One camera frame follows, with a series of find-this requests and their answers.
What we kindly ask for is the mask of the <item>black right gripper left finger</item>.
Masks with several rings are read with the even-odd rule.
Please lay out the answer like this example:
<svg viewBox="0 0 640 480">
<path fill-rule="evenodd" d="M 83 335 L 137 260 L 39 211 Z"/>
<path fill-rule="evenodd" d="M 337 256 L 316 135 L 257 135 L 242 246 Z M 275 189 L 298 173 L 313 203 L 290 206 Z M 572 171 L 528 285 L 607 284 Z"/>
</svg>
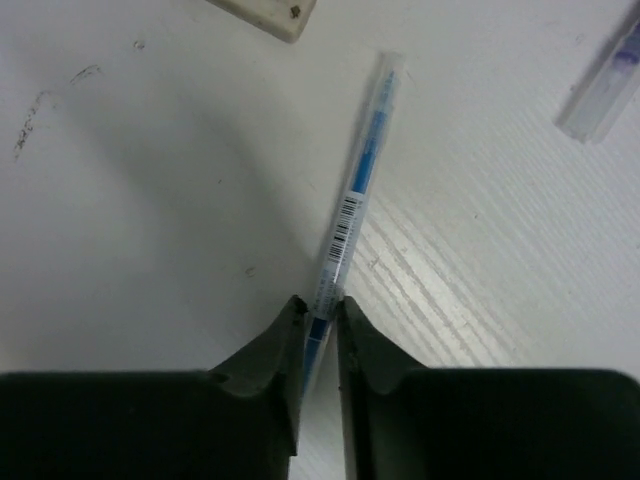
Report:
<svg viewBox="0 0 640 480">
<path fill-rule="evenodd" d="M 10 372 L 5 479 L 284 479 L 298 449 L 305 316 L 271 325 L 210 370 Z"/>
</svg>

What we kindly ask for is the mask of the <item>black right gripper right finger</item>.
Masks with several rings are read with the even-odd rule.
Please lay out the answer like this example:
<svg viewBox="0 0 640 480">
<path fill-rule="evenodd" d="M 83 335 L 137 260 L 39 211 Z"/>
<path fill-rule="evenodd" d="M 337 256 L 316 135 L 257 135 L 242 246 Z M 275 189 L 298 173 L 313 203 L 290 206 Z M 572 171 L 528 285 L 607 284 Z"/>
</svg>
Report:
<svg viewBox="0 0 640 480">
<path fill-rule="evenodd" d="M 639 385 L 626 374 L 427 367 L 352 298 L 336 329 L 350 479 L 639 475 Z"/>
</svg>

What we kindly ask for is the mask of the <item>light blue pen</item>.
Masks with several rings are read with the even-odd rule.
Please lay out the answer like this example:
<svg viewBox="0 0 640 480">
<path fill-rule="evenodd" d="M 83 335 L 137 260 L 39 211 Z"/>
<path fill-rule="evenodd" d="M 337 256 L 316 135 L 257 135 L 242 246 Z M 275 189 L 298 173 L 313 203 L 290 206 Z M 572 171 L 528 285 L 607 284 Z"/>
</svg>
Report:
<svg viewBox="0 0 640 480">
<path fill-rule="evenodd" d="M 375 169 L 390 129 L 404 67 L 403 55 L 397 52 L 381 53 L 367 91 L 351 153 L 350 170 L 338 197 L 310 307 L 303 367 L 304 393 L 312 389 L 332 330 L 337 305 L 344 296 L 348 272 L 365 219 Z"/>
</svg>

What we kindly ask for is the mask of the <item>dark blue pen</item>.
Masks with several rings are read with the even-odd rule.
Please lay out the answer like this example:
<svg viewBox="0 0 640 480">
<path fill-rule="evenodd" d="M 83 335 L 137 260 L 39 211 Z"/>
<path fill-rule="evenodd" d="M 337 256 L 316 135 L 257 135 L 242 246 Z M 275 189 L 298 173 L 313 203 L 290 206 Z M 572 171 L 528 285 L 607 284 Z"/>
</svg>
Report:
<svg viewBox="0 0 640 480">
<path fill-rule="evenodd" d="M 601 47 L 554 120 L 582 144 L 602 142 L 639 89 L 639 3 Z"/>
</svg>

